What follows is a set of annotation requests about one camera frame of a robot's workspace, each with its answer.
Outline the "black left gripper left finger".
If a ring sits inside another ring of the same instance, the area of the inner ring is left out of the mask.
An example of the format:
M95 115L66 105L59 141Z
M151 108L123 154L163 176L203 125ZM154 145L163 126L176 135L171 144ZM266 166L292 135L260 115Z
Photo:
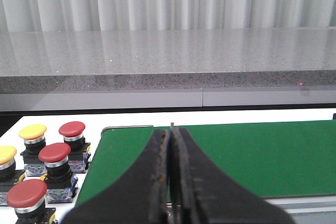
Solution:
M127 171L67 213L62 223L167 223L169 137L167 130L154 130Z

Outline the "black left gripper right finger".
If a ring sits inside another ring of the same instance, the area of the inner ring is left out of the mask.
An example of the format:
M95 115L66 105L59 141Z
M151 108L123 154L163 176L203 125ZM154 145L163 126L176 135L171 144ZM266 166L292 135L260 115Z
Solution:
M293 223L289 214L221 171L186 128L171 125L170 187L181 223Z

